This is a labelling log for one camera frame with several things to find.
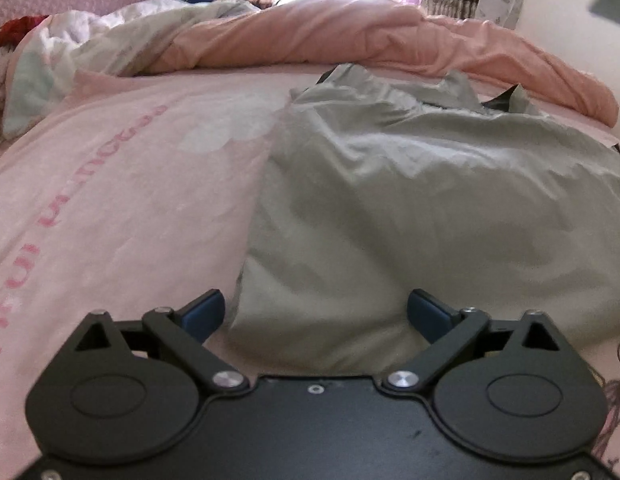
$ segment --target gray cloth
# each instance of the gray cloth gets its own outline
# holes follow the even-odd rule
[[[234,345],[290,372],[389,370],[426,346],[406,318],[414,288],[502,319],[546,310],[577,343],[620,329],[620,155],[532,115],[522,89],[515,101],[528,113],[484,109],[459,73],[391,85],[353,65],[298,95],[266,164]]]

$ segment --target pink comforter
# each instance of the pink comforter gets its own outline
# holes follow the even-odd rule
[[[426,16],[419,7],[390,0],[299,0],[199,23],[177,35],[148,72],[340,62],[429,77],[456,69],[495,86],[522,84],[533,96],[607,126],[618,118],[618,103],[602,82],[513,31]]]

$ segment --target red cloth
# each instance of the red cloth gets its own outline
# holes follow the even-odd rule
[[[17,46],[33,28],[48,16],[24,16],[5,22],[0,28],[0,46]]]

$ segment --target wall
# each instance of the wall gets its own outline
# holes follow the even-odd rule
[[[517,32],[606,83],[620,104],[620,25],[588,12],[593,0],[524,0]],[[620,119],[615,128],[620,137]]]

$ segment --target black metal plate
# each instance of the black metal plate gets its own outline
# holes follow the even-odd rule
[[[309,393],[314,384],[325,391]],[[579,470],[613,478],[585,454],[546,466],[487,461],[440,433],[419,397],[386,396],[370,378],[261,378],[251,393],[212,397],[189,436],[142,463],[44,458],[21,480],[47,469],[64,480],[570,480]]]

